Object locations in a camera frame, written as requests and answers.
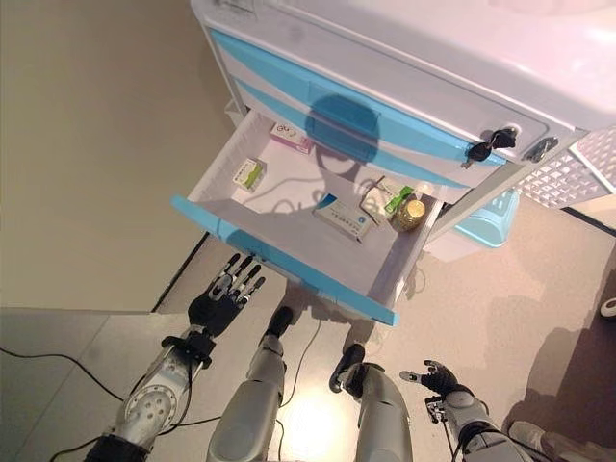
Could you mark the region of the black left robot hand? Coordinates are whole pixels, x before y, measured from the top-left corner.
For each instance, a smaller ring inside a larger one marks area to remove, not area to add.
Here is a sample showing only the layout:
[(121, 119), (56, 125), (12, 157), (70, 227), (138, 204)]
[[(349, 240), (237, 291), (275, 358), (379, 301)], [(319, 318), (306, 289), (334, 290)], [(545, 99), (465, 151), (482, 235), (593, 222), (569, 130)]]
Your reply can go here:
[(190, 304), (191, 326), (200, 327), (202, 333), (211, 337), (226, 330), (266, 281), (265, 276), (257, 277), (261, 265), (253, 260), (253, 255), (242, 257), (235, 253), (222, 266), (205, 292)]

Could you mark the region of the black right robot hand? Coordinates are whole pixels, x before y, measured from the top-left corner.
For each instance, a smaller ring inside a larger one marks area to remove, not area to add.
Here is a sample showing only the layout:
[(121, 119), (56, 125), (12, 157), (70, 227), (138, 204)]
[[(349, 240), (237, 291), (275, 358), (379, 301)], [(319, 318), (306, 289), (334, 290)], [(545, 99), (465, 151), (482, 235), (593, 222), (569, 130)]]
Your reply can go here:
[(420, 384), (440, 397), (446, 397), (458, 386), (453, 372), (438, 361), (425, 359), (426, 372), (401, 371), (398, 375), (403, 381)]

